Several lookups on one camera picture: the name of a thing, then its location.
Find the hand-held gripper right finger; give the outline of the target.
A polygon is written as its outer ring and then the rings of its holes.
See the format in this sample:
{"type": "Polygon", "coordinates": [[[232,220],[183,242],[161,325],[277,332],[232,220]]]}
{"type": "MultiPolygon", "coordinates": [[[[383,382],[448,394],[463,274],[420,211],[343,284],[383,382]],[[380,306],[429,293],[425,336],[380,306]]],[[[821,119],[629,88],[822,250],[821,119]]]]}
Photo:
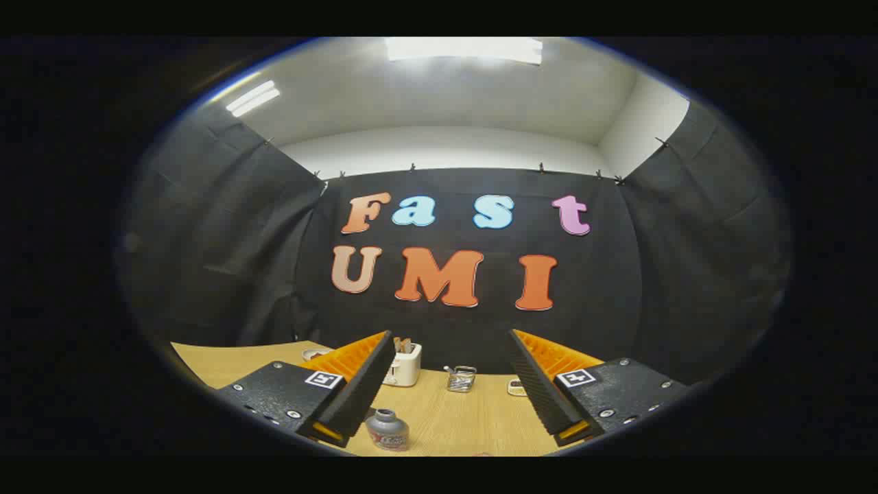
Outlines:
{"type": "Polygon", "coordinates": [[[508,337],[515,375],[559,447],[630,428],[689,392],[632,357],[603,362],[520,329],[508,337]]]}

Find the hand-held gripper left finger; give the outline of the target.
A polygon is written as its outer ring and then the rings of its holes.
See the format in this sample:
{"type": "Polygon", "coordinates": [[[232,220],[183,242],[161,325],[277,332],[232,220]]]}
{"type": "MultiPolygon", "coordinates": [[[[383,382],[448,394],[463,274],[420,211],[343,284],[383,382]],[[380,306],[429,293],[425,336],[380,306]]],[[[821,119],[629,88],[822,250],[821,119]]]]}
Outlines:
{"type": "Polygon", "coordinates": [[[309,362],[270,362],[216,394],[283,434],[345,447],[366,419],[395,355],[392,332],[382,331],[309,362]]]}

